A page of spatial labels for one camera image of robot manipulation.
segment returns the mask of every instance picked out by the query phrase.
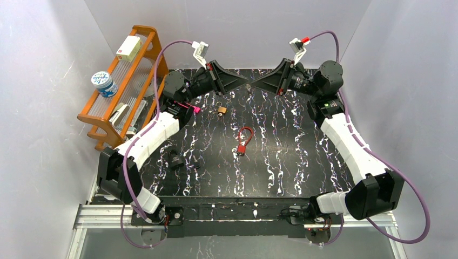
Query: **spice rack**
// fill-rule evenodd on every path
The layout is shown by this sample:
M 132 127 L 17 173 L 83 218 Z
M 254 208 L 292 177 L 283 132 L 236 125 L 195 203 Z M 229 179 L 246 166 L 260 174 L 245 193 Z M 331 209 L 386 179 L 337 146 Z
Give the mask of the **spice rack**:
M 154 76 L 153 65 L 162 50 L 157 31 L 153 27 L 135 25 L 129 35 L 140 37 L 143 44 L 132 62 L 118 60 L 115 57 L 107 69 L 107 72 L 111 74 L 114 82 L 118 85 L 118 92 L 112 97 L 104 98 L 95 90 L 83 110 L 77 115 L 78 120 L 92 125 L 87 135 L 90 138 L 99 140 L 95 146 L 95 149 L 99 151 L 106 146 L 115 148 L 124 143 L 126 132 L 132 123 L 132 119 L 134 116 L 138 116 L 136 113 L 139 107 L 144 106 L 142 100 Z M 169 69 L 165 59 L 161 57 L 157 70 L 157 77 L 162 78 L 158 90 L 159 96 L 164 89 L 164 81 L 168 72 Z M 121 123 L 114 127 L 109 122 L 109 118 L 119 103 L 128 104 L 129 111 Z M 146 105 L 144 108 L 147 111 L 146 118 L 139 125 L 140 128 L 145 127 L 150 122 L 156 105 L 155 101 L 151 101 L 150 105 Z

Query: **floor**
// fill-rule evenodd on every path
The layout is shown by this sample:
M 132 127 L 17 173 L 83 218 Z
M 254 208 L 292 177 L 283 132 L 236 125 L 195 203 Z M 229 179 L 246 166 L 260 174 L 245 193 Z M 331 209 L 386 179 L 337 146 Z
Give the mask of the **floor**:
M 195 70 L 183 70 L 190 78 Z M 235 70 L 257 78 L 268 70 Z M 192 102 L 201 112 L 154 152 L 140 170 L 156 195 L 310 197 L 346 191 L 353 179 L 334 145 L 308 117 L 303 94 L 283 97 L 243 86 L 223 97 L 208 93 Z M 218 117 L 221 102 L 227 113 Z M 254 136 L 237 156 L 242 127 Z M 244 131 L 243 140 L 249 132 Z M 178 150 L 186 166 L 169 169 L 168 153 Z M 200 168 L 194 164 L 198 161 Z

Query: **white bottle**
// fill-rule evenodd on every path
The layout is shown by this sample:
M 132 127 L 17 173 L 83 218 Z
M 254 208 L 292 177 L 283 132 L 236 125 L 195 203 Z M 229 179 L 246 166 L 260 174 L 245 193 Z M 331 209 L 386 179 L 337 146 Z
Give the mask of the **white bottle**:
M 106 71 L 95 73 L 91 78 L 91 82 L 103 97 L 112 97 L 118 91 L 118 86 L 111 78 L 110 73 Z

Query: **black padlock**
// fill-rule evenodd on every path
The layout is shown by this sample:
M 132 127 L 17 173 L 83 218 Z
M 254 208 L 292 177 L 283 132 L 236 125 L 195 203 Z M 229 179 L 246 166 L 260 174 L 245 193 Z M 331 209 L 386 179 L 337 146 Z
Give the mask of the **black padlock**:
M 172 170 L 175 170 L 185 165 L 183 158 L 181 158 L 181 156 L 175 149 L 169 151 L 169 165 L 170 169 Z

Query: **purple cable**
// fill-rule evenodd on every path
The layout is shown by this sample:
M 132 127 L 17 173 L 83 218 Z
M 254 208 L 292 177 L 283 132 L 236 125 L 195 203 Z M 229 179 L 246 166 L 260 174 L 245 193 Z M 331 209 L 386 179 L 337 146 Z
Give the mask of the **purple cable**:
M 126 207 L 126 204 L 123 204 L 123 209 L 121 210 L 121 232 L 123 233 L 123 236 L 124 238 L 128 241 L 129 244 L 133 245 L 134 247 L 136 248 L 153 248 L 159 244 L 162 243 L 162 241 L 164 241 L 165 239 L 157 242 L 156 244 L 151 244 L 151 245 L 148 245 L 148 246 L 142 246 L 140 244 L 135 244 L 128 236 L 127 236 L 127 233 L 126 231 L 124 230 L 124 224 L 123 224 L 123 215 L 124 215 L 124 208 Z
M 335 54 L 335 61 L 338 63 L 339 62 L 339 41 L 337 40 L 337 35 L 333 32 L 333 31 L 323 31 L 313 37 L 310 38 L 310 41 L 312 41 L 312 39 L 318 37 L 318 36 L 321 36 L 323 34 L 331 34 L 332 37 L 334 37 L 334 41 L 335 41 L 335 49 L 336 49 L 336 54 Z
M 316 38 L 316 37 L 318 37 L 320 35 L 326 34 L 326 33 L 329 33 L 334 37 L 335 46 L 336 46 L 336 52 L 337 52 L 335 61 L 338 63 L 339 62 L 339 41 L 337 40 L 337 35 L 333 31 L 324 31 L 322 33 L 319 33 L 319 34 L 311 37 L 310 40 L 312 40 L 312 39 L 314 39 L 314 38 Z M 340 99 L 342 100 L 342 105 L 344 107 L 343 109 L 345 110 L 345 120 L 348 123 L 348 130 L 350 131 L 350 133 L 353 133 L 353 128 L 352 128 L 352 125 L 350 124 L 350 112 L 349 112 L 348 107 L 346 105 L 345 95 L 342 92 L 342 90 L 339 90 L 339 95 L 340 95 Z M 364 144 L 361 142 L 361 140 L 356 135 L 353 135 L 353 138 L 358 143 L 358 145 L 360 145 L 361 147 L 364 146 Z M 385 231 L 383 231 L 382 228 L 377 226 L 375 224 L 375 222 L 372 221 L 371 219 L 368 218 L 367 221 L 369 221 L 369 223 L 371 223 L 380 233 L 384 234 L 385 236 L 387 236 L 388 238 L 391 238 L 394 241 L 398 241 L 398 242 L 403 243 L 403 244 L 415 244 L 415 243 L 418 243 L 418 242 L 422 241 L 428 235 L 429 229 L 430 229 L 430 226 L 431 226 L 431 218 L 429 216 L 429 209 L 428 209 L 428 206 L 426 205 L 425 198 L 423 197 L 423 195 L 420 194 L 419 190 L 411 182 L 411 180 L 406 175 L 404 175 L 399 169 L 395 168 L 393 165 L 388 163 L 386 160 L 384 160 L 383 158 L 381 158 L 378 155 L 374 154 L 374 152 L 372 152 L 369 148 L 365 147 L 363 149 L 369 155 L 371 155 L 371 156 L 375 157 L 376 159 L 380 160 L 380 162 L 384 163 L 387 167 L 389 167 L 391 170 L 393 170 L 398 175 L 400 175 L 404 179 L 404 181 L 407 184 L 410 185 L 410 187 L 414 191 L 415 195 L 418 197 L 418 200 L 420 201 L 421 207 L 423 208 L 423 211 L 425 213 L 425 229 L 423 230 L 423 233 L 419 237 L 417 237 L 417 238 L 415 238 L 413 240 L 403 240 L 403 239 L 394 237 L 394 236 L 386 233 Z
M 142 132 L 140 134 L 140 137 L 143 136 L 146 132 L 148 132 L 152 127 L 154 127 L 154 125 L 156 124 L 157 120 L 159 119 L 159 113 L 160 113 L 160 107 L 159 107 L 159 97 L 158 97 L 158 87 L 157 87 L 157 67 L 158 67 L 158 62 L 161 58 L 161 56 L 163 55 L 164 51 L 170 47 L 171 45 L 175 44 L 175 43 L 188 43 L 190 45 L 192 45 L 192 42 L 188 41 L 188 40 L 176 40 L 174 42 L 171 42 L 169 44 L 167 44 L 167 46 L 165 46 L 164 48 L 162 48 L 162 50 L 159 52 L 159 55 L 156 59 L 156 61 L 154 62 L 154 83 L 153 83 L 153 86 L 154 86 L 154 101 L 156 102 L 156 117 L 154 118 L 154 122 L 151 124 L 150 127 L 148 127 L 144 132 Z M 142 207 L 140 206 L 140 203 L 138 202 L 137 200 L 137 197 L 135 196 L 135 193 L 133 192 L 133 189 L 132 189 L 132 185 L 130 184 L 130 180 L 129 180 L 129 175 L 127 174 L 127 158 L 129 157 L 129 152 L 130 152 L 130 149 L 135 145 L 135 143 L 139 140 L 138 137 L 136 137 L 132 143 L 129 145 L 129 147 L 127 148 L 126 150 L 126 153 L 124 155 L 124 158 L 123 158 L 123 172 L 124 172 L 124 179 L 126 181 L 126 185 L 127 185 L 127 188 L 129 190 L 129 193 L 130 193 L 130 196 L 132 197 L 134 203 L 135 203 L 135 206 L 137 208 L 134 208 L 134 210 L 142 217 L 142 219 L 146 220 L 146 214 L 145 212 L 142 210 Z

